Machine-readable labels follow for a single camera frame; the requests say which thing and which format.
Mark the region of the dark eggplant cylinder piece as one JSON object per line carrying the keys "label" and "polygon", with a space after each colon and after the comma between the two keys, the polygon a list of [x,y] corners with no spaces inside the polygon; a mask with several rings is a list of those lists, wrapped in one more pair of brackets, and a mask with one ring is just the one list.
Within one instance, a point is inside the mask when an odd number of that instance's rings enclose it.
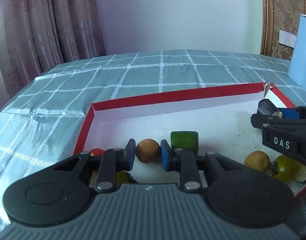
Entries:
{"label": "dark eggplant cylinder piece", "polygon": [[262,99],[258,103],[257,114],[276,116],[283,119],[283,113],[269,99]]}

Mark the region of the small green tomato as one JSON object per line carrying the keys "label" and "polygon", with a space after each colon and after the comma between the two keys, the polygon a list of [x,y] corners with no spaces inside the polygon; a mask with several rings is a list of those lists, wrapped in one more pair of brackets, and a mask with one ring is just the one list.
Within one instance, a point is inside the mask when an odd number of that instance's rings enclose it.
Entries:
{"label": "small green tomato", "polygon": [[269,169],[273,178],[288,182],[295,176],[297,162],[286,155],[280,155],[270,163]]}

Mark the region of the eggplant slice piece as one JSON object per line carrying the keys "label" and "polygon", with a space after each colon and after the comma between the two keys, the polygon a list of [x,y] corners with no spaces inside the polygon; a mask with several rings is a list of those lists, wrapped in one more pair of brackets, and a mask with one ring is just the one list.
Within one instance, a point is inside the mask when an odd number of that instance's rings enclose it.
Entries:
{"label": "eggplant slice piece", "polygon": [[294,179],[299,183],[303,183],[306,181],[306,165],[297,165],[296,172],[294,174]]}

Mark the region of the brown longan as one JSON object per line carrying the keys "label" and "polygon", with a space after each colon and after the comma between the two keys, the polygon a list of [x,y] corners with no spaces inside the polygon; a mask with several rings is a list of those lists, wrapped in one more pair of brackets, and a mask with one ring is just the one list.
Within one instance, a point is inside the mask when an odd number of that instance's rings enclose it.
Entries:
{"label": "brown longan", "polygon": [[157,161],[161,155],[160,145],[153,139],[144,139],[136,146],[136,157],[142,163]]}
{"label": "brown longan", "polygon": [[244,165],[256,171],[265,173],[269,168],[270,159],[265,152],[254,151],[245,158]]}

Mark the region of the small red cherry tomato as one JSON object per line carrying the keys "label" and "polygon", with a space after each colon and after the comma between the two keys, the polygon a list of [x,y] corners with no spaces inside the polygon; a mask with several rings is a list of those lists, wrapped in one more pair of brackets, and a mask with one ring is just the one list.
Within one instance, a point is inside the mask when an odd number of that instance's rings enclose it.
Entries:
{"label": "small red cherry tomato", "polygon": [[94,148],[90,150],[90,154],[92,157],[102,156],[103,153],[104,153],[104,150],[102,150],[101,148]]}

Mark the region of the large green tomato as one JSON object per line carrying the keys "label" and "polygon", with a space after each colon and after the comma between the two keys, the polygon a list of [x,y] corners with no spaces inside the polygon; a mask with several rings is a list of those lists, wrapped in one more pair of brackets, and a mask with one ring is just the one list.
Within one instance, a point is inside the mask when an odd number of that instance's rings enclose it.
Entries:
{"label": "large green tomato", "polygon": [[133,178],[133,176],[126,171],[119,171],[116,173],[117,185],[122,183],[132,183],[137,184],[138,182]]}

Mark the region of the green cucumber piece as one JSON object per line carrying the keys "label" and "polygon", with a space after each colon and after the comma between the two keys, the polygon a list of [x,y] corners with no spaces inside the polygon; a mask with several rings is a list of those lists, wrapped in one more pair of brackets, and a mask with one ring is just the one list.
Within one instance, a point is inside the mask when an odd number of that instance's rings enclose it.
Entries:
{"label": "green cucumber piece", "polygon": [[196,131],[173,131],[170,134],[171,148],[182,148],[198,155],[199,134]]}

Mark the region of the red shallow cardboard box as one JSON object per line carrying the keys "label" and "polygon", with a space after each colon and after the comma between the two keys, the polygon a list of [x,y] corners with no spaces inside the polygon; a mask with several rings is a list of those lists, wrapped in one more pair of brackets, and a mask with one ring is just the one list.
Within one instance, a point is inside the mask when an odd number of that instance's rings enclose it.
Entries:
{"label": "red shallow cardboard box", "polygon": [[217,152],[239,163],[254,151],[275,160],[281,153],[262,144],[251,124],[258,103],[276,107],[293,103],[274,85],[247,83],[179,90],[92,103],[73,150],[123,148],[130,139],[169,140],[173,131],[196,131],[199,154]]}

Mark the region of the light blue kettle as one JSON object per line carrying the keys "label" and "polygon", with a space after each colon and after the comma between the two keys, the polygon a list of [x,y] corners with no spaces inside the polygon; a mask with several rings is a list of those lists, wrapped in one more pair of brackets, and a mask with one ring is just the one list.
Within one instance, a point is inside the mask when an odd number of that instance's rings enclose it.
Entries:
{"label": "light blue kettle", "polygon": [[301,14],[288,76],[306,89],[306,15]]}

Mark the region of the teal checked bedspread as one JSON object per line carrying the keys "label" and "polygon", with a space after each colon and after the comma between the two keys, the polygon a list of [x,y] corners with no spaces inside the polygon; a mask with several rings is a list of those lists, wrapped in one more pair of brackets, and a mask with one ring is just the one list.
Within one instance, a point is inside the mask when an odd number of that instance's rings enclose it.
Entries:
{"label": "teal checked bedspread", "polygon": [[288,77],[289,65],[263,55],[181,49],[76,60],[36,77],[0,110],[0,231],[9,224],[6,188],[71,155],[91,103],[272,82],[295,105],[306,105],[306,90]]}

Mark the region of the gold framed headboard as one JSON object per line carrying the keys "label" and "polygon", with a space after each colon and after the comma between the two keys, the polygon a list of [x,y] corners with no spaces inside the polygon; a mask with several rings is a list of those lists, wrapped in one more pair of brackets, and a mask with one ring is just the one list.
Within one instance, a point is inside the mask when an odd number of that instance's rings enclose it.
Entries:
{"label": "gold framed headboard", "polygon": [[278,42],[280,31],[297,35],[306,0],[263,0],[263,34],[260,54],[291,59],[293,48]]}

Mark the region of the brown patterned curtain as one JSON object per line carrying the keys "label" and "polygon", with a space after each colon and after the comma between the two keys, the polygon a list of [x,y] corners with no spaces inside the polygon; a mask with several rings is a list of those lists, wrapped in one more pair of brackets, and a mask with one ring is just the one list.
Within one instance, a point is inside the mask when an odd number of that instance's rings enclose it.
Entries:
{"label": "brown patterned curtain", "polygon": [[0,0],[0,71],[9,96],[58,64],[105,54],[96,0]]}

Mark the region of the white wall switch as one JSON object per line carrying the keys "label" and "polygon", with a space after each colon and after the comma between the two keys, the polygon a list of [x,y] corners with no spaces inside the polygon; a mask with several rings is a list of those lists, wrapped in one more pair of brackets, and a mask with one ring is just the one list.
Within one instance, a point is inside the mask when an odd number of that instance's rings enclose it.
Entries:
{"label": "white wall switch", "polygon": [[282,45],[294,48],[296,43],[296,38],[297,36],[294,34],[288,33],[283,30],[279,30],[278,43]]}

